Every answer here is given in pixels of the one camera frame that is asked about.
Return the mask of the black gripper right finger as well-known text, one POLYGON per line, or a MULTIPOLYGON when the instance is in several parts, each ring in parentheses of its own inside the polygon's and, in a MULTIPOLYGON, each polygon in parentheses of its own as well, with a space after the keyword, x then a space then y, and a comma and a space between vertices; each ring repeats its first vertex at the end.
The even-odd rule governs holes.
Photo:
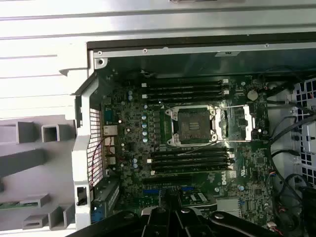
POLYGON ((278 237, 280 234, 223 211, 208 218, 181 203, 181 193, 170 193, 170 211, 186 237, 278 237))

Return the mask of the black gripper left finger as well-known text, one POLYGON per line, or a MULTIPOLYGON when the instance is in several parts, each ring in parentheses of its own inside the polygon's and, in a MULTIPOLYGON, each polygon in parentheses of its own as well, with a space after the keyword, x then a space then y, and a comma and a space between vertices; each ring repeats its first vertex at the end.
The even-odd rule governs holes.
POLYGON ((170 192, 160 197, 160 205, 148 214, 138 216, 121 211, 88 227, 76 231, 72 237, 166 237, 170 223, 170 192))

